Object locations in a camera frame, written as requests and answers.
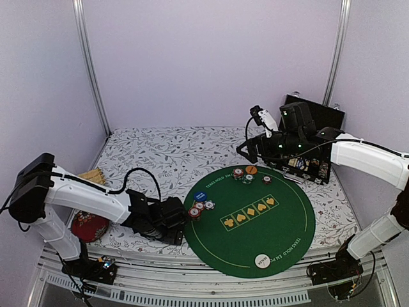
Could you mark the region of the orange blind button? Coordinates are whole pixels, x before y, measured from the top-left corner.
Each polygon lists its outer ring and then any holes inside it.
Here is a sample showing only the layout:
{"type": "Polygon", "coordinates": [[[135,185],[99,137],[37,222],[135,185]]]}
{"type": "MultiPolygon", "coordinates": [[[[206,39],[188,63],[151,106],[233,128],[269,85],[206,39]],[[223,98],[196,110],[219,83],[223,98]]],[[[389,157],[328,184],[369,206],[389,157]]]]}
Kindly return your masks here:
{"type": "Polygon", "coordinates": [[[250,175],[255,175],[258,172],[257,167],[255,166],[247,166],[245,168],[246,173],[250,174],[250,175]]]}

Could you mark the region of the green white chip stack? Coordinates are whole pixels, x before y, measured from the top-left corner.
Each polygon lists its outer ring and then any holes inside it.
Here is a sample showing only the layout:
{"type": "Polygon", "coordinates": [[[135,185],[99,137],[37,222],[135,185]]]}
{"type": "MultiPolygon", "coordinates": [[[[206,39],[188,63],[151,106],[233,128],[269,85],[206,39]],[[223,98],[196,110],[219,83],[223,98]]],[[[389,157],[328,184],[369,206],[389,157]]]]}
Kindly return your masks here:
{"type": "Polygon", "coordinates": [[[253,181],[254,181],[254,175],[252,175],[252,174],[246,174],[242,178],[242,182],[244,184],[251,184],[251,183],[253,183],[253,181]]]}

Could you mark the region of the dark maroon chip stack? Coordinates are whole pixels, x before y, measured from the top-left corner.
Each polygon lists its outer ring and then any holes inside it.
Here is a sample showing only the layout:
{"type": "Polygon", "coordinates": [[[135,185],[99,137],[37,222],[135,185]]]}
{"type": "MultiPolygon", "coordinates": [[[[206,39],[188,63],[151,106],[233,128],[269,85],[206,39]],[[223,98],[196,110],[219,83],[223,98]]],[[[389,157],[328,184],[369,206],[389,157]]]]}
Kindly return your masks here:
{"type": "Polygon", "coordinates": [[[263,176],[263,178],[262,178],[262,182],[263,182],[264,184],[271,184],[271,183],[272,183],[272,177],[271,177],[271,176],[268,176],[268,175],[265,175],[265,176],[263,176]]]}

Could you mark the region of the single red five chip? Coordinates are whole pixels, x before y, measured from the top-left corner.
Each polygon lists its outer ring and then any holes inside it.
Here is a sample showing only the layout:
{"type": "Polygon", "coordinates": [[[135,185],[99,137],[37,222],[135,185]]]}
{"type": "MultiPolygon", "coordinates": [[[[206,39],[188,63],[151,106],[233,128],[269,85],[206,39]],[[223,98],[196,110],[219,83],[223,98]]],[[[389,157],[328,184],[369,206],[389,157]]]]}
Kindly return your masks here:
{"type": "Polygon", "coordinates": [[[194,208],[197,208],[200,211],[203,211],[205,209],[205,205],[203,202],[196,202],[194,204],[194,208]]]}

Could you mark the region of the blue blind button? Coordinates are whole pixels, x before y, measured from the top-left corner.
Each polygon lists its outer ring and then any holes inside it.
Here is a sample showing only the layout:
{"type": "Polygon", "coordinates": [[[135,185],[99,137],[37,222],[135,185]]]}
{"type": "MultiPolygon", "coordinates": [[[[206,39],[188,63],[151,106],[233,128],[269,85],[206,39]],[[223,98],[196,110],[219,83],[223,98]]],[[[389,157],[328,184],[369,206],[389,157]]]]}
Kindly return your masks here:
{"type": "Polygon", "coordinates": [[[204,202],[208,199],[208,195],[204,191],[197,191],[194,193],[194,200],[204,202]]]}

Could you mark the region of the white dealer button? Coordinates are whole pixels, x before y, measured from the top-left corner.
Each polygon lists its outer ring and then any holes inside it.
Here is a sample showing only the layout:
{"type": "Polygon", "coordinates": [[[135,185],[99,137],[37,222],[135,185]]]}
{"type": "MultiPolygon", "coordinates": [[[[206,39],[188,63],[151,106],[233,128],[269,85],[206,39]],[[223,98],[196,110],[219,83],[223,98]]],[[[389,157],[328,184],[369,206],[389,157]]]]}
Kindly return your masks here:
{"type": "Polygon", "coordinates": [[[266,269],[271,265],[272,260],[266,254],[258,254],[254,259],[254,263],[255,263],[257,268],[266,269]]]}

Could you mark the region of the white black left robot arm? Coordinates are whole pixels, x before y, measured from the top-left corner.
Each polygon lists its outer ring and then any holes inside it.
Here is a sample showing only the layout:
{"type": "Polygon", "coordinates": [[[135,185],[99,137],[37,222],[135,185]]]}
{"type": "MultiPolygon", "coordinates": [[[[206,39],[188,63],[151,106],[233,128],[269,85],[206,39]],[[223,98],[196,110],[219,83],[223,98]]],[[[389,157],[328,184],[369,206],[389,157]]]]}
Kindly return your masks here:
{"type": "Polygon", "coordinates": [[[118,270],[114,261],[106,256],[90,259],[85,242],[60,220],[55,205],[104,217],[147,239],[176,246],[181,244],[189,220],[179,198],[148,198],[126,186],[110,190],[57,166],[50,153],[29,163],[18,173],[1,210],[35,229],[56,250],[63,273],[109,285],[118,270]]]}

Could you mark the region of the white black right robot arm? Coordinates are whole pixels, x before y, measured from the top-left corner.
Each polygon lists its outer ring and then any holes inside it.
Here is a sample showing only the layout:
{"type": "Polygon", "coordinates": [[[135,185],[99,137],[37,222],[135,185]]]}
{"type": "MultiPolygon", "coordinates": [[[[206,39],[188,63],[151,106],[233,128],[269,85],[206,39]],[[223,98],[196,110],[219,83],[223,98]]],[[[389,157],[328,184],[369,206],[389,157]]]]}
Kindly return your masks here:
{"type": "Polygon", "coordinates": [[[327,182],[332,164],[357,169],[399,189],[394,206],[341,245],[333,261],[312,264],[307,275],[313,285],[362,274],[361,258],[408,229],[408,154],[356,138],[334,127],[318,129],[309,104],[296,101],[280,108],[281,122],[254,106],[251,119],[265,133],[246,138],[236,151],[249,162],[262,159],[283,172],[327,182]]]}

